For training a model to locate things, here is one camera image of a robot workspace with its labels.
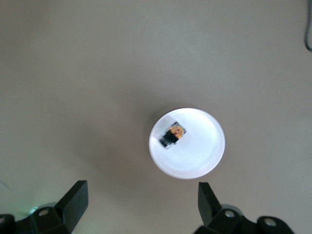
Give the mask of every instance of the white plastic disc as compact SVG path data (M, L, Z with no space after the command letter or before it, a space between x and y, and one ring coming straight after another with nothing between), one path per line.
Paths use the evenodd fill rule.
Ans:
M186 133L175 144L165 148L160 139L178 122ZM183 108L165 114L154 125L149 139L154 163L166 174L180 179L201 177L221 160L225 137L220 124L210 114Z

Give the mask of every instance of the silver screw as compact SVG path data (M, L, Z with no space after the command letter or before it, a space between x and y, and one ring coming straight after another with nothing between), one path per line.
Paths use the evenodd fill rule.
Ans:
M49 211L47 209L45 209L45 210L39 212L39 216L44 216L47 213L49 213Z
M273 219L271 219L271 218L266 218L266 219L264 220L264 222L265 222L268 226L270 226L270 227L276 227L275 221L274 221Z
M228 218L234 218L235 217L233 211L229 211L229 210L227 210L225 212L225 216L228 217Z

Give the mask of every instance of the gray surface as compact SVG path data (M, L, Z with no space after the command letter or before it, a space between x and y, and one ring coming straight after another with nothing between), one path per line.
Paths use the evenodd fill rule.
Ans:
M305 0L2 1L0 213L22 218L79 179L86 233L185 233L197 184L252 221L310 233L312 54ZM208 175L153 164L155 121L196 107L223 127Z

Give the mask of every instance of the metal bolt head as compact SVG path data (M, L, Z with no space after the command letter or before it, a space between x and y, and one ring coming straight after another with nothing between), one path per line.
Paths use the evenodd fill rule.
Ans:
M39 216L44 216L47 213L49 213L48 209L42 210L42 211L39 212Z
M271 218L266 218L264 220L264 222L266 223L266 225L270 226L270 227L276 227L276 223L273 219Z
M224 214L228 218L234 218L235 217L235 214L233 213L233 211L230 211L230 210L227 210Z
M0 224L2 224L4 222L5 222L5 218L4 217L0 218Z

